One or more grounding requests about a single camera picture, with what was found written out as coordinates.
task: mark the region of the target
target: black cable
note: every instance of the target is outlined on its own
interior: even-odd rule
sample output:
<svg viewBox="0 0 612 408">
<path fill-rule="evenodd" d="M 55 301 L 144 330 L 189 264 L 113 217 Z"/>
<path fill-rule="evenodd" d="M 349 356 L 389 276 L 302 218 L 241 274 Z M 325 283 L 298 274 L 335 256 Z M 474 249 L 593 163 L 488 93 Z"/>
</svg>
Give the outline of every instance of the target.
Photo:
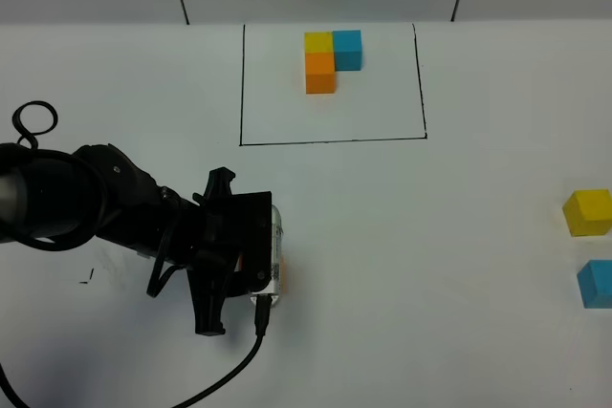
<svg viewBox="0 0 612 408">
<path fill-rule="evenodd" d="M 28 130 L 28 128 L 24 126 L 23 121 L 21 120 L 21 113 L 23 112 L 23 109 L 31 105 L 44 107 L 51 113 L 51 116 L 53 117 L 53 122 L 51 123 L 51 127 L 49 129 L 32 133 Z M 32 100 L 23 104 L 21 107 L 15 110 L 14 114 L 12 114 L 12 125 L 21 136 L 17 141 L 17 144 L 21 145 L 21 140 L 27 140 L 30 143 L 30 148 L 32 150 L 38 150 L 38 140 L 36 139 L 36 136 L 42 136 L 43 134 L 51 133 L 57 126 L 58 120 L 59 117 L 57 115 L 57 110 L 49 102 L 45 102 L 44 100 Z"/>
<path fill-rule="evenodd" d="M 146 287 L 146 294 L 152 298 L 156 298 L 162 292 L 165 284 L 170 279 L 170 276 L 179 269 L 183 269 L 181 266 L 174 265 L 168 268 L 164 274 L 162 274 L 162 268 L 167 258 L 168 252 L 170 251 L 170 244 L 172 243 L 172 237 L 176 228 L 179 226 L 181 221 L 181 211 L 183 210 L 183 202 L 181 197 L 170 189 L 165 189 L 162 192 L 162 198 L 167 205 L 173 207 L 174 215 L 170 220 L 170 224 L 165 228 L 164 235 L 160 241 L 160 246 L 157 249 L 157 256 L 153 269 L 151 270 L 151 277 L 149 277 L 149 284 Z"/>
<path fill-rule="evenodd" d="M 245 359 L 242 362 L 240 362 L 238 364 L 238 366 L 236 368 L 234 368 L 232 371 L 230 371 L 227 375 L 223 376 L 221 379 L 219 379 L 213 385 L 208 387 L 205 391 L 202 391 L 197 396 L 193 396 L 189 400 L 185 400 L 183 403 L 179 403 L 178 405 L 174 405 L 172 408 L 187 408 L 187 406 L 191 406 L 194 403 L 197 403 L 201 399 L 203 399 L 205 397 L 208 397 L 213 392 L 215 392 L 218 389 L 221 389 L 223 386 L 225 386 L 228 382 L 230 382 L 232 379 L 234 379 L 240 372 L 242 372 L 247 367 L 247 365 L 249 365 L 251 363 L 251 361 L 253 360 L 253 358 L 257 354 L 257 351 L 259 351 L 259 348 L 261 347 L 261 342 L 263 341 L 263 339 L 264 339 L 263 336 L 257 336 L 257 339 L 255 340 L 255 344 L 252 347 L 252 349 L 249 352 L 249 354 L 245 357 Z"/>
<path fill-rule="evenodd" d="M 242 372 L 247 365 L 251 363 L 257 351 L 261 347 L 261 343 L 264 340 L 264 336 L 266 334 L 266 329 L 268 328 L 268 323 L 270 322 L 270 309 L 272 307 L 272 297 L 270 295 L 261 295 L 257 297 L 257 303 L 255 306 L 255 332 L 257 333 L 257 339 L 255 340 L 255 344 L 253 345 L 249 354 L 245 357 L 245 359 L 238 364 L 236 368 L 234 368 L 227 375 L 223 376 L 213 385 L 208 387 L 205 391 L 202 391 L 197 396 L 193 396 L 189 400 L 185 400 L 183 403 L 179 403 L 178 405 L 174 405 L 172 408 L 187 408 L 188 406 L 197 403 L 201 399 L 208 397 L 213 392 L 221 389 L 228 382 L 234 379 L 240 372 Z"/>
<path fill-rule="evenodd" d="M 9 401 L 12 403 L 12 406 L 15 408 L 30 408 L 12 389 L 7 376 L 4 374 L 2 365 L 0 365 L 0 389 L 2 389 L 4 395 L 7 396 Z"/>
<path fill-rule="evenodd" d="M 257 297 L 257 303 L 255 306 L 255 333 L 257 334 L 257 339 L 255 340 L 255 344 L 253 345 L 251 351 L 247 354 L 244 360 L 240 362 L 236 368 L 208 387 L 205 391 L 202 391 L 197 396 L 193 396 L 189 400 L 185 400 L 183 403 L 174 405 L 172 408 L 187 408 L 188 406 L 197 403 L 203 398 L 208 397 L 213 392 L 221 389 L 228 382 L 234 379 L 240 372 L 247 368 L 247 365 L 251 363 L 257 354 L 257 351 L 259 351 L 261 343 L 264 340 L 264 336 L 266 335 L 266 329 L 268 328 L 268 323 L 270 322 L 271 307 L 272 297 L 270 295 L 261 295 Z M 5 396 L 7 396 L 15 408 L 30 408 L 12 389 L 9 380 L 4 373 L 2 365 L 0 365 L 0 389 L 2 389 L 2 392 L 4 392 Z"/>
</svg>

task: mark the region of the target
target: cube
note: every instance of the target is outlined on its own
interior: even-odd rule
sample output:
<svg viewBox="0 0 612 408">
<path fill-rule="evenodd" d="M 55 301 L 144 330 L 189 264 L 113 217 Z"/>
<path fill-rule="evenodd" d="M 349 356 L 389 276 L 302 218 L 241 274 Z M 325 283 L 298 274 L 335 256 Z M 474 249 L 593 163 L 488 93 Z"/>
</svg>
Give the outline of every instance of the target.
<svg viewBox="0 0 612 408">
<path fill-rule="evenodd" d="M 306 93 L 309 95 L 336 92 L 336 70 L 333 53 L 306 53 Z"/>
<path fill-rule="evenodd" d="M 612 308 L 612 260 L 591 260 L 578 273 L 586 309 Z"/>
<path fill-rule="evenodd" d="M 304 33 L 305 53 L 333 53 L 334 43 L 331 32 Z"/>
<path fill-rule="evenodd" d="M 607 189 L 576 190 L 563 213 L 572 236 L 602 236 L 612 227 L 612 197 Z"/>
<path fill-rule="evenodd" d="M 333 31 L 334 59 L 337 71 L 360 71 L 362 63 L 361 31 Z"/>
</svg>

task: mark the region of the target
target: yellow cube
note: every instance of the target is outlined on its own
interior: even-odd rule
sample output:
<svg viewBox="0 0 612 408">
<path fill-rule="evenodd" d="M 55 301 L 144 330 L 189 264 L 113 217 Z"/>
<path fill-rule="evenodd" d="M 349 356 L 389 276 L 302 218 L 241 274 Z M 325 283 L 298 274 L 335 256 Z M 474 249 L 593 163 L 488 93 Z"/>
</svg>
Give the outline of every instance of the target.
<svg viewBox="0 0 612 408">
<path fill-rule="evenodd" d="M 306 32 L 304 34 L 306 53 L 333 53 L 334 38 L 331 32 Z"/>
<path fill-rule="evenodd" d="M 612 228 L 610 191 L 576 190 L 563 213 L 572 236 L 602 236 Z"/>
</svg>

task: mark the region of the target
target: white table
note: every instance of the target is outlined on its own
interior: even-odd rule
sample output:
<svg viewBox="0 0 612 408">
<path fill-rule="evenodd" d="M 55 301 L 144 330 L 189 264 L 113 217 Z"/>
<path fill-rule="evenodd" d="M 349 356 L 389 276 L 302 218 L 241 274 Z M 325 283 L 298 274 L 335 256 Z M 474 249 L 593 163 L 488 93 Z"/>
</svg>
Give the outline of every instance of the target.
<svg viewBox="0 0 612 408">
<path fill-rule="evenodd" d="M 612 312 L 576 273 L 612 241 L 572 240 L 560 207 L 612 186 L 611 24 L 417 24 L 427 140 L 262 147 L 238 146 L 241 25 L 2 28 L 0 140 L 42 98 L 46 148 L 112 142 L 186 197 L 222 165 L 273 192 L 289 292 L 201 406 L 610 406 Z M 197 336 L 185 274 L 152 300 L 151 268 L 0 247 L 0 360 L 33 408 L 165 408 L 243 358 L 247 299 Z"/>
</svg>

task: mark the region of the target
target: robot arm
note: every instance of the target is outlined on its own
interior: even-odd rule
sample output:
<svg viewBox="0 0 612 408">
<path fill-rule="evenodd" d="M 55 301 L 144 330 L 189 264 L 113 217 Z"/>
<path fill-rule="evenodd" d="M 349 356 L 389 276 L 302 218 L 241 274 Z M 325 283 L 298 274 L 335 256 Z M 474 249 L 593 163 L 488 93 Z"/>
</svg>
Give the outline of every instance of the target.
<svg viewBox="0 0 612 408">
<path fill-rule="evenodd" d="M 158 186 L 113 145 L 86 145 L 72 155 L 38 149 L 35 136 L 51 129 L 30 133 L 23 126 L 21 112 L 29 105 L 47 108 L 54 117 L 51 129 L 57 124 L 55 109 L 43 101 L 25 104 L 13 116 L 21 138 L 0 144 L 0 243 L 61 251 L 98 236 L 154 260 L 147 286 L 152 297 L 173 272 L 186 269 L 197 334 L 225 333 L 221 310 L 227 297 L 256 297 L 257 343 L 236 370 L 246 367 L 280 294 L 282 229 L 272 193 L 233 195 L 235 175 L 222 167 L 209 173 L 206 191 L 191 202 Z M 164 262 L 171 265 L 165 272 Z M 188 401 L 198 401 L 236 374 Z M 0 386 L 7 393 L 10 385 L 3 385 L 3 378 L 0 367 Z"/>
</svg>

